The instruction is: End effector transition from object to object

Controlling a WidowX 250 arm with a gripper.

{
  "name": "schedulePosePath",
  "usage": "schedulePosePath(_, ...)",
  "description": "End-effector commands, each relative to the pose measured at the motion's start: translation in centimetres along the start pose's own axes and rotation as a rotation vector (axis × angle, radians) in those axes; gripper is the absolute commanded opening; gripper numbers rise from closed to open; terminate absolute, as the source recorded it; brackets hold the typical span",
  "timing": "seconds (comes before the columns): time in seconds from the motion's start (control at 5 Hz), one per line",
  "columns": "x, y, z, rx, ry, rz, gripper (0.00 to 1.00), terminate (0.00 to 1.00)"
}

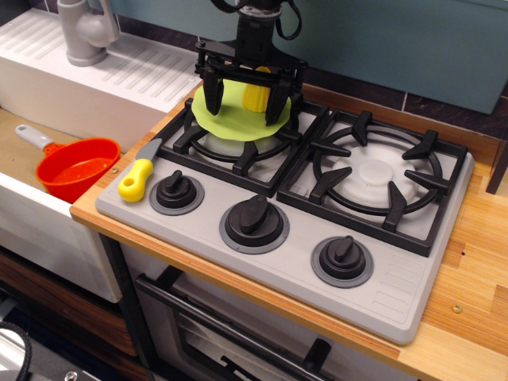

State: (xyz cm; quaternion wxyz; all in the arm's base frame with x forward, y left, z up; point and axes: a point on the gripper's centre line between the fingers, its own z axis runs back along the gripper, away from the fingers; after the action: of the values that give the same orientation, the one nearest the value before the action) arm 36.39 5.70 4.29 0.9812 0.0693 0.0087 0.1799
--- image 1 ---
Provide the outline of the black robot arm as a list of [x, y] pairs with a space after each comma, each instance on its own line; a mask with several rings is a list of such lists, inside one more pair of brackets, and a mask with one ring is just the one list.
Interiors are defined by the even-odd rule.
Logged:
[[266, 87], [270, 93], [265, 111], [267, 125], [275, 124], [289, 97], [302, 91], [305, 60], [280, 51], [272, 42], [277, 33], [284, 40], [293, 40], [302, 29], [302, 16], [294, 2], [288, 6], [298, 19], [295, 31], [283, 34], [280, 17], [281, 1], [214, 1], [224, 13], [238, 15], [236, 38], [226, 42], [198, 42], [195, 72], [203, 81], [206, 108], [217, 115], [220, 111], [226, 79]]

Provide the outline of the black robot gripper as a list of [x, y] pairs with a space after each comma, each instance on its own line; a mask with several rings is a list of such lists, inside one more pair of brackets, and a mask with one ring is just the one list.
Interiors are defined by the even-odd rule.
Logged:
[[276, 23], [240, 17], [231, 41], [196, 44], [195, 71], [203, 80], [207, 110], [217, 115], [228, 79], [270, 87], [265, 111], [266, 126], [278, 120], [291, 93], [302, 89], [306, 62], [280, 51], [272, 42]]

